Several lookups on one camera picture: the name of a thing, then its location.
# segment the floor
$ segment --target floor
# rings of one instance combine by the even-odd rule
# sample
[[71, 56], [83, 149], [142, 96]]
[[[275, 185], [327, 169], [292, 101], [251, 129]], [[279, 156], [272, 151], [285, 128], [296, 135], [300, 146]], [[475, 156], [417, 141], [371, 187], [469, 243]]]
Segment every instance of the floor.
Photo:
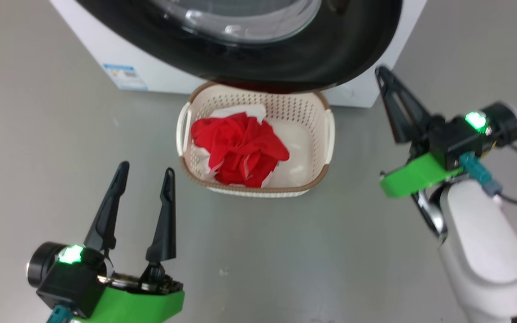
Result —
[[[394, 70], [447, 116], [517, 105], [517, 2], [430, 0]], [[44, 241], [82, 242], [122, 160], [111, 255], [127, 274], [144, 269], [164, 171], [178, 172], [178, 259], [165, 266], [187, 298], [171, 323], [465, 323], [415, 207], [379, 189], [407, 153], [380, 103], [334, 109], [334, 160], [315, 189], [253, 200], [182, 175], [184, 102], [117, 90], [47, 1], [0, 0], [0, 323], [46, 320], [25, 263]], [[517, 196], [517, 156], [485, 163]], [[517, 229], [517, 208], [506, 211]]]

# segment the washing machine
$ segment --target washing machine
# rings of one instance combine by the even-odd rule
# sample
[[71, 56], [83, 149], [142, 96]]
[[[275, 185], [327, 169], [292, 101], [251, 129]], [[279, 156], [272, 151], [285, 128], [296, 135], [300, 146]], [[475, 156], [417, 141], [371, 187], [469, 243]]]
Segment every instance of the washing machine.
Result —
[[51, 0], [123, 90], [189, 94], [207, 80], [323, 90], [370, 108], [425, 0]]

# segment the pile of clothes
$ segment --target pile of clothes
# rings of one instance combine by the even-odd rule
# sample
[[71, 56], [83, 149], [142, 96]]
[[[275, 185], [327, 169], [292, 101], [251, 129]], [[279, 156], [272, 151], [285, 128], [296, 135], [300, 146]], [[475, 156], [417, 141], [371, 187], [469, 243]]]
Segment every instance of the pile of clothes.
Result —
[[240, 105], [213, 111], [191, 127], [205, 174], [225, 185], [263, 188], [289, 151], [269, 123], [264, 105]]

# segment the red garment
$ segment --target red garment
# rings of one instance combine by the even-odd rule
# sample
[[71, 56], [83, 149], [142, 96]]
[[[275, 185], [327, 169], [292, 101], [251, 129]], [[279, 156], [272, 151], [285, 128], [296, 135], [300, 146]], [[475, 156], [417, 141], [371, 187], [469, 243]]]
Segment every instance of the red garment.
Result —
[[289, 151], [266, 121], [237, 113], [226, 118], [200, 119], [193, 123], [195, 145], [210, 153], [209, 167], [225, 185], [243, 184], [260, 188], [279, 160]]

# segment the plastic basket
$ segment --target plastic basket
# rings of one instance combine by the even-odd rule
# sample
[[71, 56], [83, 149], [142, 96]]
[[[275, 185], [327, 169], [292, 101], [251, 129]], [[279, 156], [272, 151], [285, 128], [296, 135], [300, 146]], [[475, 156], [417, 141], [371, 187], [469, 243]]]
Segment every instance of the plastic basket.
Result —
[[[224, 185], [208, 180], [201, 160], [195, 154], [191, 125], [208, 118], [217, 109], [244, 104], [263, 104], [265, 120], [290, 153], [281, 162], [265, 188]], [[183, 170], [199, 185], [214, 192], [250, 197], [291, 197], [302, 195], [318, 184], [332, 160], [334, 116], [319, 92], [305, 94], [266, 94], [205, 83], [191, 94], [177, 122], [176, 145]]]

